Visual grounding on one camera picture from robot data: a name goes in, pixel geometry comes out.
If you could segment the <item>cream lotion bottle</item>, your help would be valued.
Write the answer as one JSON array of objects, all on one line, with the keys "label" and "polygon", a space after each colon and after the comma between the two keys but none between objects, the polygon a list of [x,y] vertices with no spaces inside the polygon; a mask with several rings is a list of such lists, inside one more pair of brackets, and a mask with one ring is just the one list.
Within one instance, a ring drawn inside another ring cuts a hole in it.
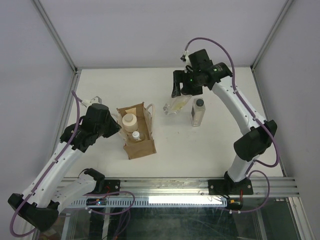
[{"label": "cream lotion bottle", "polygon": [[137,131],[139,128],[137,117],[133,113],[127,113],[126,115],[124,115],[122,117],[122,124],[124,129],[128,133],[133,133],[134,131]]}]

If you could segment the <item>clear bottle white cap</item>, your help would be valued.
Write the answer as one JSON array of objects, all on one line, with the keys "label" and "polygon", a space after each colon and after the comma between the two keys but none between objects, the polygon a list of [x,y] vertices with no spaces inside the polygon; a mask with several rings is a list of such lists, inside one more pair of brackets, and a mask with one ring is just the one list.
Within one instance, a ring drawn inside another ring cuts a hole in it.
[{"label": "clear bottle white cap", "polygon": [[147,138],[146,134],[140,133],[139,131],[134,131],[130,136],[130,140],[133,143],[139,143],[139,142],[145,141],[147,139],[148,138]]}]

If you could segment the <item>clear bottle dark cap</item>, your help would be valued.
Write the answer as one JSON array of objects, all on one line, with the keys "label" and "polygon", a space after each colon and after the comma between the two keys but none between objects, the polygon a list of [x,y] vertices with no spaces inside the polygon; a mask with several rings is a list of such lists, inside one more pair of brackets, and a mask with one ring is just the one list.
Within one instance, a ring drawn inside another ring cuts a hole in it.
[{"label": "clear bottle dark cap", "polygon": [[205,111],[204,100],[202,98],[194,99],[191,108],[191,125],[193,127],[199,127],[201,125]]},{"label": "clear bottle dark cap", "polygon": [[163,111],[166,115],[177,114],[192,98],[192,95],[181,95],[170,98],[163,106]]}]

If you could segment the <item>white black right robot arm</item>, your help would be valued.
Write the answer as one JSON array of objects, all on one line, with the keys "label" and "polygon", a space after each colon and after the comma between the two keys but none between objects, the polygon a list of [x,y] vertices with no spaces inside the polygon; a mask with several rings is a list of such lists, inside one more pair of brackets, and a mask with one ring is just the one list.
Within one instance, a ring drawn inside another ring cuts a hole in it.
[{"label": "white black right robot arm", "polygon": [[207,87],[224,103],[236,121],[242,136],[233,144],[235,158],[225,172],[223,180],[213,184],[216,194],[237,195],[240,192],[253,194],[249,170],[258,158],[274,144],[277,124],[266,120],[247,99],[241,95],[235,80],[235,68],[220,62],[213,64],[205,49],[188,54],[184,51],[181,60],[183,70],[173,72],[171,111],[180,102],[184,106],[192,96],[199,96]]}]

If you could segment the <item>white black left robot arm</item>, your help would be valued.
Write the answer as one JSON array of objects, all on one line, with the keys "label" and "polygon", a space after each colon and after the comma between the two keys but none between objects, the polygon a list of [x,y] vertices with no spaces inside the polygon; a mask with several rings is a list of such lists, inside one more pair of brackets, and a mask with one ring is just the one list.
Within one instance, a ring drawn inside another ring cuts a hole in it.
[{"label": "white black left robot arm", "polygon": [[74,123],[65,128],[51,159],[29,187],[23,193],[13,193],[8,199],[15,214],[41,232],[50,229],[73,201],[86,194],[104,192],[105,176],[93,168],[86,169],[70,185],[57,189],[73,164],[98,138],[109,138],[121,130],[109,108],[100,103],[90,105],[79,120],[81,124]]}]

